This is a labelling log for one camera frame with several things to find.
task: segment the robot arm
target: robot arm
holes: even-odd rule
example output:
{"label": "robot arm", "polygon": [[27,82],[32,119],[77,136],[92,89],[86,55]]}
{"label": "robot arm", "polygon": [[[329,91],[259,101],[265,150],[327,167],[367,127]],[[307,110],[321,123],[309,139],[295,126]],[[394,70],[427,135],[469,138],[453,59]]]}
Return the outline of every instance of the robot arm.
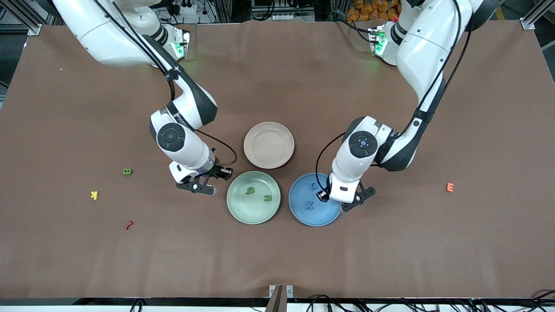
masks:
{"label": "robot arm", "polygon": [[[471,17],[474,19],[473,14],[483,7],[482,2],[489,1],[420,0],[420,14],[398,43],[391,39],[391,32],[395,32],[397,26],[389,28],[389,36],[385,32],[380,42],[383,54],[379,56],[387,60],[391,59],[389,54],[395,53],[395,63],[415,90],[419,105],[401,133],[372,117],[355,119],[332,163],[327,188],[318,194],[321,200],[331,198],[343,202],[340,211],[347,212],[375,193],[373,188],[357,192],[360,178],[372,162],[388,171],[404,170],[411,164],[418,143],[443,96],[444,63]],[[399,21],[407,21],[403,19],[405,12],[412,17],[414,8],[407,11],[403,8]],[[390,45],[392,49],[385,46],[389,40],[395,43]]]}
{"label": "robot arm", "polygon": [[[97,61],[115,67],[156,66],[168,82],[183,90],[181,96],[151,115],[150,133],[158,147],[173,160],[170,172],[178,188],[215,194],[215,189],[206,184],[208,178],[228,180],[233,170],[217,165],[213,150],[194,133],[215,119],[218,107],[214,98],[185,72],[158,40],[138,34],[124,19],[125,13],[116,2],[54,0],[54,4],[81,45]],[[203,183],[200,176],[206,177]]]}

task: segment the cable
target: cable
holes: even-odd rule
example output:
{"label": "cable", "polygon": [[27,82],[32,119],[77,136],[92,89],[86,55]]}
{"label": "cable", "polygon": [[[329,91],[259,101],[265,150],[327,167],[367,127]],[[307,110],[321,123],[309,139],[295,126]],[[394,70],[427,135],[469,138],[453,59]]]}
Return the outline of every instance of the cable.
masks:
{"label": "cable", "polygon": [[133,302],[133,305],[131,306],[131,310],[129,310],[129,312],[134,312],[135,306],[137,304],[139,304],[139,311],[138,312],[141,312],[143,310],[143,304],[147,305],[146,301],[144,301],[143,298],[138,298]]}
{"label": "cable", "polygon": [[[167,71],[164,69],[164,67],[162,66],[162,62],[156,57],[156,55],[154,54],[154,52],[152,52],[152,50],[148,47],[148,45],[143,41],[142,37],[139,36],[139,34],[135,31],[135,29],[133,28],[133,26],[131,26],[131,24],[129,23],[129,21],[125,18],[125,16],[123,15],[122,10],[118,7],[118,5],[112,1],[112,4],[114,5],[115,9],[118,11],[119,15],[122,17],[123,21],[127,24],[127,27],[129,27],[131,29],[131,31],[133,32],[133,34],[135,34],[135,36],[137,37],[137,39],[139,39],[141,41],[141,43],[144,45],[139,45],[140,47],[142,46],[142,50],[150,57],[150,59],[158,66],[158,69],[160,69],[160,71],[162,72],[162,74],[166,75]],[[175,100],[175,85],[173,83],[173,80],[168,81],[168,86],[170,87],[170,98],[171,100]]]}
{"label": "cable", "polygon": [[466,304],[464,301],[462,301],[462,300],[460,300],[460,299],[455,299],[455,302],[458,302],[460,305],[462,305],[462,307],[463,307],[467,312],[472,312],[472,310],[469,309],[469,308],[467,307],[467,304]]}
{"label": "cable", "polygon": [[218,17],[217,17],[216,14],[214,13],[214,10],[212,10],[212,5],[210,4],[210,1],[209,1],[209,3],[208,3],[208,6],[210,7],[210,13],[212,13],[212,15],[214,16],[214,19],[215,19],[214,23],[216,24],[216,23],[218,22]]}
{"label": "cable", "polygon": [[551,295],[551,294],[555,294],[555,290],[548,291],[548,292],[546,292],[546,293],[543,294],[543,295],[539,295],[539,296],[537,296],[537,297],[535,297],[535,298],[532,298],[532,301],[539,300],[539,299],[544,298],[544,297],[546,297],[546,296],[549,296],[549,295]]}
{"label": "cable", "polygon": [[262,16],[262,18],[256,18],[254,16],[252,16],[251,18],[254,19],[255,21],[265,21],[268,18],[270,18],[273,14],[274,14],[274,9],[275,9],[275,2],[274,0],[271,0],[270,3],[268,3],[268,10],[266,13],[264,13],[264,15]]}
{"label": "cable", "polygon": [[357,30],[357,31],[359,31],[359,32],[370,33],[370,31],[369,31],[368,29],[358,28],[358,27],[353,26],[353,25],[351,25],[351,24],[349,24],[349,23],[347,23],[347,22],[345,22],[345,21],[338,21],[338,22],[341,22],[341,23],[343,23],[343,24],[345,24],[345,25],[347,25],[347,26],[351,27],[352,29],[355,29],[355,30]]}
{"label": "cable", "polygon": [[353,25],[353,29],[356,30],[356,33],[359,34],[359,36],[360,36],[360,38],[362,38],[362,40],[364,40],[364,41],[366,41],[366,42],[368,42],[368,43],[379,43],[379,41],[377,41],[377,40],[366,39],[366,38],[360,33],[360,30],[359,30],[360,28],[358,28],[358,27],[355,25],[355,22],[352,21],[351,23],[352,23],[352,25]]}
{"label": "cable", "polygon": [[461,64],[462,57],[465,56],[466,48],[468,47],[468,43],[470,41],[470,35],[472,34],[473,23],[474,23],[474,21],[472,20],[472,16],[470,16],[470,28],[468,29],[468,36],[466,37],[465,46],[462,48],[462,52],[461,52],[461,55],[458,57],[457,64],[455,65],[455,68],[453,69],[453,72],[451,72],[451,76],[449,76],[449,80],[447,80],[447,83],[445,84],[445,88],[443,89],[444,91],[449,86],[449,83],[451,82],[451,79],[453,79],[453,76],[455,75],[455,72],[457,71],[458,65]]}
{"label": "cable", "polygon": [[306,312],[309,311],[309,309],[312,308],[312,311],[314,311],[314,303],[320,299],[320,298],[326,298],[327,300],[329,300],[332,304],[334,304],[336,307],[340,308],[341,310],[343,310],[343,312],[354,312],[351,311],[349,309],[345,309],[340,303],[337,303],[334,299],[330,298],[328,295],[318,295],[316,296],[316,298],[314,298],[314,300],[309,304],[309,306],[306,308]]}
{"label": "cable", "polygon": [[[162,66],[160,60],[154,55],[154,53],[147,47],[147,46],[143,46],[141,43],[139,43],[138,40],[140,40],[143,44],[144,42],[140,39],[139,35],[137,34],[137,32],[133,29],[133,27],[129,24],[129,21],[127,21],[127,19],[125,18],[125,16],[123,16],[122,11],[119,9],[119,7],[116,5],[116,3],[112,2],[112,4],[115,6],[116,10],[119,12],[119,14],[121,15],[122,19],[126,22],[126,24],[128,25],[128,27],[133,31],[133,33],[136,35],[136,39],[126,30],[125,27],[123,27],[120,23],[118,23],[118,21],[115,20],[115,18],[98,2],[98,0],[93,0],[94,3],[96,3],[96,5],[104,12],[104,14],[110,19],[112,20],[112,22],[119,27],[119,29],[122,30],[122,32],[127,35],[127,37],[133,41],[152,61],[153,63],[158,67],[158,69],[162,72],[162,74],[166,74],[166,71],[164,70],[164,67]],[[171,93],[171,99],[174,99],[175,96],[175,90],[173,88],[173,82],[170,83],[170,93]]]}
{"label": "cable", "polygon": [[443,65],[441,66],[441,69],[437,72],[436,78],[434,78],[432,84],[430,84],[430,87],[428,88],[428,90],[426,91],[426,93],[424,94],[424,96],[422,97],[422,100],[420,101],[420,103],[418,104],[417,109],[420,109],[420,106],[422,106],[422,104],[424,103],[424,100],[426,100],[426,97],[428,96],[428,94],[430,93],[430,91],[432,91],[433,85],[436,84],[437,79],[440,77],[441,73],[443,73],[443,69],[445,68],[445,65],[447,65],[447,62],[449,61],[449,59],[451,58],[451,54],[453,54],[453,51],[455,50],[455,45],[458,42],[458,36],[461,34],[461,23],[462,23],[462,18],[461,18],[461,9],[458,6],[458,3],[456,0],[453,0],[453,3],[455,4],[455,8],[457,9],[457,16],[458,16],[458,20],[457,20],[457,35],[455,36],[455,41],[453,42],[453,46],[451,47],[451,50],[449,51],[449,54],[447,54],[447,57],[445,58],[445,61],[443,62]]}
{"label": "cable", "polygon": [[216,163],[216,165],[218,165],[218,166],[229,166],[229,165],[233,165],[233,164],[237,161],[237,152],[233,149],[233,147],[229,146],[229,145],[228,145],[227,143],[225,143],[224,141],[222,141],[222,140],[220,140],[220,139],[218,139],[218,138],[216,138],[216,137],[213,137],[212,135],[210,135],[210,134],[208,134],[208,133],[206,133],[206,132],[202,132],[202,131],[200,131],[200,130],[198,130],[198,129],[197,129],[196,131],[199,132],[199,133],[201,133],[201,134],[203,134],[203,135],[205,135],[205,136],[207,136],[207,137],[209,137],[210,139],[212,139],[212,140],[214,140],[214,141],[216,141],[216,142],[222,144],[223,146],[227,147],[227,148],[233,153],[233,157],[234,157],[234,158],[233,158],[233,161],[232,161],[232,162],[228,162],[228,163]]}
{"label": "cable", "polygon": [[302,20],[306,22],[305,17],[302,15],[301,9],[297,7],[297,10],[299,11],[299,15],[301,16]]}
{"label": "cable", "polygon": [[501,312],[507,312],[507,310],[501,309],[498,305],[495,305],[495,304],[492,304],[492,303],[490,303],[489,305],[496,308],[497,310],[499,310]]}
{"label": "cable", "polygon": [[318,155],[318,158],[316,159],[316,168],[314,171],[314,174],[316,175],[316,182],[318,182],[318,185],[320,186],[320,188],[324,190],[324,187],[322,186],[322,184],[320,184],[320,179],[318,178],[318,163],[320,162],[320,157],[322,157],[322,154],[324,153],[324,151],[328,148],[328,146],[330,146],[333,142],[335,142],[337,139],[341,138],[343,135],[345,135],[345,132],[341,133],[340,135],[338,135],[337,137],[335,137],[335,139],[331,140],[322,150],[322,152],[320,152],[320,155]]}

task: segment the brown table mat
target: brown table mat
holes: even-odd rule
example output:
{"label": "brown table mat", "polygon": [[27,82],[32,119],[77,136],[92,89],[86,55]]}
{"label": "brown table mat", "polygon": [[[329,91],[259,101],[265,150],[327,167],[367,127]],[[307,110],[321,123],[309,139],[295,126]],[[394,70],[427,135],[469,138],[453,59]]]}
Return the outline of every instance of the brown table mat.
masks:
{"label": "brown table mat", "polygon": [[292,161],[263,170],[281,188],[277,214],[238,222],[229,182],[214,182],[215,197],[177,189],[148,131],[169,98],[159,71],[103,66],[67,28],[45,26],[0,111],[1,297],[253,297],[279,283],[296,296],[344,297],[553,288],[555,87],[518,21],[473,33],[410,168],[370,169],[362,181],[377,194],[323,228],[292,215],[292,183],[357,117],[402,130],[412,89],[335,23],[199,26],[193,42],[182,63],[219,105],[203,130],[238,150],[235,176],[256,170],[242,151],[252,126],[279,122],[295,137]]}

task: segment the table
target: table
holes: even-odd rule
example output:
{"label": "table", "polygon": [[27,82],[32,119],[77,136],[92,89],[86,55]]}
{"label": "table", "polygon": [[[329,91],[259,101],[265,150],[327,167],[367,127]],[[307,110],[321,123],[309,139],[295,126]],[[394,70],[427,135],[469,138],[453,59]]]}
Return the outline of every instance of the table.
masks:
{"label": "table", "polygon": [[377,194],[322,228],[292,215],[291,184],[357,117],[402,130],[414,92],[342,24],[200,25],[191,37],[182,64],[219,105],[203,130],[239,151],[235,177],[256,170],[242,151],[252,126],[279,122],[295,137],[291,162],[262,170],[280,186],[277,214],[239,223],[229,182],[214,181],[215,197],[177,189],[148,130],[169,98],[160,73],[103,66],[67,28],[44,26],[0,112],[1,297],[256,297],[281,283],[295,296],[527,297],[553,287],[555,87],[518,21],[473,33],[412,165],[370,169],[362,181]]}

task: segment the metal frame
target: metal frame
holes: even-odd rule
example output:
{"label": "metal frame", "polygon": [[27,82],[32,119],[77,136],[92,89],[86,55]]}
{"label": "metal frame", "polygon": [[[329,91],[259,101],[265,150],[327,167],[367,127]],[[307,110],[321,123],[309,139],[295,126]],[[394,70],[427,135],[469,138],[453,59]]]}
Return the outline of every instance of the metal frame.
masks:
{"label": "metal frame", "polygon": [[547,49],[549,49],[550,47],[555,46],[555,40],[549,42],[548,44],[546,44],[545,46],[542,47],[542,51],[545,51]]}
{"label": "metal frame", "polygon": [[[461,312],[461,311],[482,311],[486,312],[530,312],[531,310],[540,311],[539,304],[542,304],[542,310],[546,312],[555,312],[554,299],[469,299],[469,298],[320,298],[315,301],[314,298],[295,298],[285,301],[290,311],[305,312],[310,311],[310,303],[314,303],[314,312],[329,312],[331,308],[333,312],[340,312],[336,303],[341,304],[345,310],[358,311],[354,304],[366,305],[373,311],[380,310],[382,312],[415,312],[418,311],[438,311],[438,312]],[[279,307],[285,308],[284,298],[276,298],[276,305],[270,304],[271,299],[268,298],[145,298],[147,303],[144,310],[151,312],[175,312],[179,307],[181,312],[262,312],[264,307],[266,311],[280,312]],[[81,298],[71,302],[71,298],[39,298],[39,299],[0,299],[0,310],[6,312],[106,312],[106,311],[128,311],[133,304],[135,298]]]}
{"label": "metal frame", "polygon": [[542,17],[555,0],[540,0],[524,17],[520,18],[522,29],[536,29],[534,23]]}
{"label": "metal frame", "polygon": [[29,36],[37,36],[42,25],[47,24],[46,20],[24,0],[0,0],[0,4],[27,27]]}

